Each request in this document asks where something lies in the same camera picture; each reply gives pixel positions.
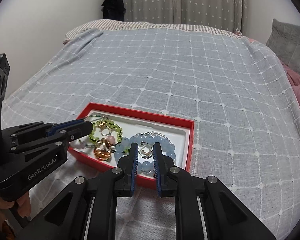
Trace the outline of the person's left hand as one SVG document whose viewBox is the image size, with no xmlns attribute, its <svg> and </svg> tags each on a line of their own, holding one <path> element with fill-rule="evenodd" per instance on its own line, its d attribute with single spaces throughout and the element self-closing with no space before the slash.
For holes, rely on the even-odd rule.
<svg viewBox="0 0 300 240">
<path fill-rule="evenodd" d="M 20 217 L 29 217 L 31 214 L 31 202 L 29 192 L 26 192 L 18 200 L 7 202 L 0 197 L 0 239 L 15 239 L 13 229 L 7 224 L 5 211 L 12 208 L 14 204 L 18 204 L 18 214 Z"/>
</svg>

